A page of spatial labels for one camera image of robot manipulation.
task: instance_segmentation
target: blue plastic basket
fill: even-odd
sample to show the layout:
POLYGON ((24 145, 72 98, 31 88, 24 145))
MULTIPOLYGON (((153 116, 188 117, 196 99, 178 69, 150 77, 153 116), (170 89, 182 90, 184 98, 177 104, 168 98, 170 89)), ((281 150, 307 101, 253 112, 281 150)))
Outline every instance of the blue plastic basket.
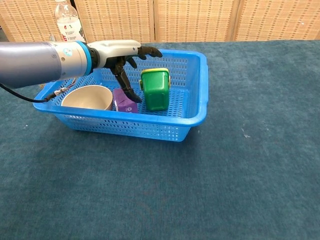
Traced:
MULTIPOLYGON (((138 104, 138 113, 95 110, 61 106, 63 98, 76 88, 87 85, 102 85, 110 90, 119 88, 109 69, 95 69, 88 76, 80 77, 69 91, 46 103, 33 106, 55 116, 69 128, 80 131, 99 132, 181 142, 193 126, 201 124, 207 115, 208 66, 206 57, 193 51, 161 49, 162 58, 136 58, 137 69, 124 66, 131 86, 142 100, 139 80, 141 71, 149 68, 168 68, 171 76, 169 108, 166 111, 149 112, 146 104, 138 104)), ((68 86, 71 79, 45 85, 36 99, 43 99, 59 88, 68 86)))

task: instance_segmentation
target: purple toy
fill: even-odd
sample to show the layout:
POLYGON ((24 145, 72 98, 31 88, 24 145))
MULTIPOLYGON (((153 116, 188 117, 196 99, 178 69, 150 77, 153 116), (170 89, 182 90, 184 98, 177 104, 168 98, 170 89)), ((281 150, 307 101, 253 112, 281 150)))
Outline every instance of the purple toy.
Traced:
POLYGON ((113 101, 118 112, 138 113, 137 104, 131 101, 121 88, 113 90, 113 101))

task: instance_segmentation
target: robotic arm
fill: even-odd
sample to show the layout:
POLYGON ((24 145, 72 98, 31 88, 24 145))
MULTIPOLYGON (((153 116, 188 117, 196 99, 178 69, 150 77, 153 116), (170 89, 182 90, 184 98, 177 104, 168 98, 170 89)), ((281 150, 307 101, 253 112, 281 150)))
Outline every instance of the robotic arm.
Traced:
POLYGON ((162 57, 155 47, 141 46, 135 40, 74 42, 0 42, 0 84, 22 88, 52 81, 89 75, 94 69, 108 68, 126 96, 136 103, 142 100, 131 88, 124 70, 128 62, 162 57))

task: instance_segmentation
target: wicker panel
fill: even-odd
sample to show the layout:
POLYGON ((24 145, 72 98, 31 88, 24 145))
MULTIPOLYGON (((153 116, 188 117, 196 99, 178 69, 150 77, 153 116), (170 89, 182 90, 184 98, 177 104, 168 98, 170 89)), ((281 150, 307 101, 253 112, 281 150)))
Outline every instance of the wicker panel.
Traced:
POLYGON ((75 4, 88 42, 154 42, 153 0, 76 0, 75 4))
POLYGON ((238 4, 238 0, 155 0, 156 41, 228 41, 238 4))
POLYGON ((11 42, 63 40, 55 8, 54 0, 0 0, 0 26, 11 42))
POLYGON ((243 0, 236 41, 314 40, 320 29, 319 0, 243 0))

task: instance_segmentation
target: plastic water bottle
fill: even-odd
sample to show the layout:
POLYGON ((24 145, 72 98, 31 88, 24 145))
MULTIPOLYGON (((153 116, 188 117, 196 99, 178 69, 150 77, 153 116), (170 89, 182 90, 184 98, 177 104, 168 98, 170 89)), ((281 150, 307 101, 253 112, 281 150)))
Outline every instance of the plastic water bottle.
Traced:
POLYGON ((64 41, 86 42, 84 30, 77 13, 67 0, 55 0, 54 17, 64 41))

